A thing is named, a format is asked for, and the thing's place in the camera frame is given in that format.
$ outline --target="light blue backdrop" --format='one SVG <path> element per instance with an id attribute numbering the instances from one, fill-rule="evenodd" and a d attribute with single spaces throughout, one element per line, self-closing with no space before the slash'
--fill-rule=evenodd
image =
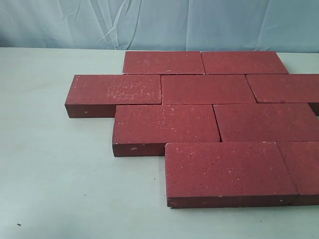
<path id="1" fill-rule="evenodd" d="M 319 0 L 0 0 L 0 46 L 319 52 Z"/>

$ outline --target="brick top surface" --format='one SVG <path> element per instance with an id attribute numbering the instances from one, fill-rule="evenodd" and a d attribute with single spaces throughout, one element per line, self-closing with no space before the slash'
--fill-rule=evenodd
<path id="1" fill-rule="evenodd" d="M 319 142 L 279 142 L 288 170 L 301 195 L 319 195 Z"/>
<path id="2" fill-rule="evenodd" d="M 319 102 L 319 74 L 247 75 L 260 103 Z"/>
<path id="3" fill-rule="evenodd" d="M 205 74 L 199 51 L 127 51 L 124 74 Z"/>
<path id="4" fill-rule="evenodd" d="M 168 197 L 297 194 L 274 142 L 167 144 L 165 172 Z"/>
<path id="5" fill-rule="evenodd" d="M 244 75 L 162 76 L 163 104 L 255 104 Z"/>
<path id="6" fill-rule="evenodd" d="M 220 141 L 212 105 L 117 106 L 113 143 Z"/>
<path id="7" fill-rule="evenodd" d="M 306 103 L 214 105 L 222 141 L 319 141 Z"/>
<path id="8" fill-rule="evenodd" d="M 202 52 L 206 74 L 288 74 L 274 51 Z"/>
<path id="9" fill-rule="evenodd" d="M 66 104 L 160 104 L 159 75 L 76 75 Z"/>

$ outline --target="red brick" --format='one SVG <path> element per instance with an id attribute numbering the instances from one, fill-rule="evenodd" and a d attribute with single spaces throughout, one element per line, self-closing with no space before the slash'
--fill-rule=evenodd
<path id="1" fill-rule="evenodd" d="M 170 142 L 220 141 L 212 105 L 117 106 L 115 156 L 162 156 Z"/>
<path id="2" fill-rule="evenodd" d="M 319 116 L 319 74 L 247 75 L 259 103 L 310 103 Z"/>
<path id="3" fill-rule="evenodd" d="M 284 206 L 298 194 L 275 142 L 170 143 L 165 173 L 172 208 Z"/>
<path id="4" fill-rule="evenodd" d="M 124 74 L 205 74 L 199 51 L 127 51 Z"/>
<path id="5" fill-rule="evenodd" d="M 244 75 L 162 76 L 163 104 L 255 104 Z"/>
<path id="6" fill-rule="evenodd" d="M 202 52 L 206 74 L 288 74 L 274 51 Z"/>
<path id="7" fill-rule="evenodd" d="M 279 142 L 278 147 L 299 193 L 292 205 L 319 205 L 319 142 Z"/>
<path id="8" fill-rule="evenodd" d="M 214 105 L 222 141 L 319 141 L 306 103 Z"/>
<path id="9" fill-rule="evenodd" d="M 161 104 L 159 75 L 76 75 L 65 107 L 70 118 L 100 118 L 135 104 Z"/>

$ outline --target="red paving brick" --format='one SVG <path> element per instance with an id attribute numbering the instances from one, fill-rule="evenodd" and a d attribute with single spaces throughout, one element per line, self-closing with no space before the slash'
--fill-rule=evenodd
<path id="1" fill-rule="evenodd" d="M 275 142 L 170 143 L 165 173 L 172 208 L 284 206 L 298 194 Z"/>
<path id="2" fill-rule="evenodd" d="M 319 74 L 247 75 L 259 103 L 310 103 L 319 116 Z"/>
<path id="3" fill-rule="evenodd" d="M 279 142 L 278 147 L 299 193 L 292 205 L 319 205 L 319 142 Z"/>
<path id="4" fill-rule="evenodd" d="M 163 104 L 255 104 L 244 75 L 161 77 Z"/>
<path id="5" fill-rule="evenodd" d="M 288 74 L 274 51 L 202 52 L 206 74 Z"/>
<path id="6" fill-rule="evenodd" d="M 76 75 L 65 107 L 70 118 L 100 118 L 123 104 L 161 104 L 160 76 Z"/>
<path id="7" fill-rule="evenodd" d="M 319 141 L 306 103 L 214 105 L 222 141 Z"/>
<path id="8" fill-rule="evenodd" d="M 162 156 L 169 142 L 220 141 L 212 105 L 117 106 L 115 156 Z"/>
<path id="9" fill-rule="evenodd" d="M 124 74 L 205 74 L 199 51 L 127 51 Z"/>

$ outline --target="white tabletop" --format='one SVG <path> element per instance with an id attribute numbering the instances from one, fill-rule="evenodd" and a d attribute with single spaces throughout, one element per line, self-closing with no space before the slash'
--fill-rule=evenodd
<path id="1" fill-rule="evenodd" d="M 69 119 L 73 75 L 121 74 L 124 54 L 0 48 L 1 239 L 319 238 L 319 206 L 170 209 L 163 157 L 114 158 L 114 119 Z M 319 54 L 279 56 L 319 73 Z"/>

